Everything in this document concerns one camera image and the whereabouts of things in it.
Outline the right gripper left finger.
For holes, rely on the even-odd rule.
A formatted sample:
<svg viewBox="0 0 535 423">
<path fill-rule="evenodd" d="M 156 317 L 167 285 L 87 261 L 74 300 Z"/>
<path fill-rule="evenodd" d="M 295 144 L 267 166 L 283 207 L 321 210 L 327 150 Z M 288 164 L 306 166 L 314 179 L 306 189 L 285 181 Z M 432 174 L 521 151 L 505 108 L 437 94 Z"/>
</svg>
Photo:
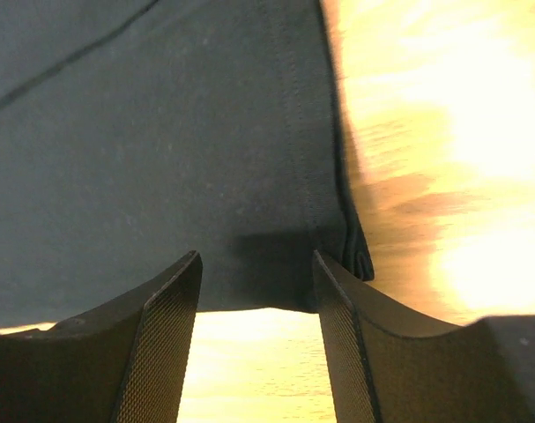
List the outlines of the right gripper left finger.
<svg viewBox="0 0 535 423">
<path fill-rule="evenodd" d="M 202 277 L 189 252 L 49 330 L 0 335 L 0 422 L 174 422 Z"/>
</svg>

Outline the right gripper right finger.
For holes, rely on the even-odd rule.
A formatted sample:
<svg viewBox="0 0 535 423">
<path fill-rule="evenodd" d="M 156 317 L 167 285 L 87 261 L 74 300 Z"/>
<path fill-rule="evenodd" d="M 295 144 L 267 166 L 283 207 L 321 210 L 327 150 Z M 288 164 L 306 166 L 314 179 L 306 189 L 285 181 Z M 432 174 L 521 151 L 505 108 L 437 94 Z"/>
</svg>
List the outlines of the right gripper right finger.
<svg viewBox="0 0 535 423">
<path fill-rule="evenodd" d="M 313 273 L 340 422 L 535 422 L 535 315 L 457 326 L 316 253 Z"/>
</svg>

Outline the black t shirt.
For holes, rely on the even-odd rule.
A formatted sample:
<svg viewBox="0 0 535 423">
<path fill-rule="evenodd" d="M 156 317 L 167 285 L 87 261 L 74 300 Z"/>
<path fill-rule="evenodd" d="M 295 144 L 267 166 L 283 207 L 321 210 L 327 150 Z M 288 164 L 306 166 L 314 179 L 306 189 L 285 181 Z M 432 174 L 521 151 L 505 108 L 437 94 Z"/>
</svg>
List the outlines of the black t shirt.
<svg viewBox="0 0 535 423">
<path fill-rule="evenodd" d="M 0 327 L 204 262 L 198 307 L 374 277 L 317 1 L 0 1 Z"/>
</svg>

